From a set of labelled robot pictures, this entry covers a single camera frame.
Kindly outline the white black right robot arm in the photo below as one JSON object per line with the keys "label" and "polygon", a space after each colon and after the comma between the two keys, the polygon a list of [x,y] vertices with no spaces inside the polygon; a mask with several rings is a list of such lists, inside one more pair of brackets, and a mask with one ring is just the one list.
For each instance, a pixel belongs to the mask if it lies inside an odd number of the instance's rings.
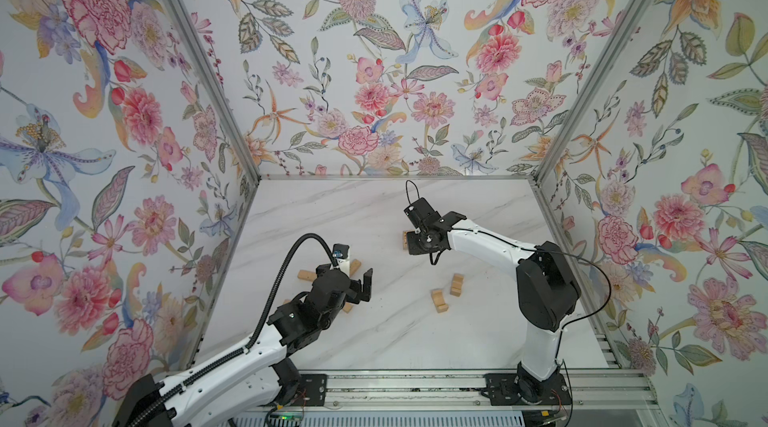
{"label": "white black right robot arm", "polygon": [[441,254],[473,256],[516,280],[518,307],[527,321],[523,354],[516,367],[516,389],[524,402],[564,384],[558,354],[562,328],[574,313],[581,289],[561,248],[553,242],[523,243],[489,231],[457,212],[439,214],[424,198],[404,209],[414,229],[404,234],[408,253],[427,255],[436,265]]}

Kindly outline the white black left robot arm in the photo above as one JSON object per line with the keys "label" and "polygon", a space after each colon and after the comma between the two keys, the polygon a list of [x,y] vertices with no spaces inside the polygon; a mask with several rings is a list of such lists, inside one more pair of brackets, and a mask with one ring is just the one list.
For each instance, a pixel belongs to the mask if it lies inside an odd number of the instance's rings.
{"label": "white black left robot arm", "polygon": [[290,356],[314,343],[348,304],[371,300],[373,271],[360,280],[320,268],[311,290],[280,305],[256,341],[245,338],[197,367],[136,381],[114,426],[215,426],[249,407],[285,405],[301,374]]}

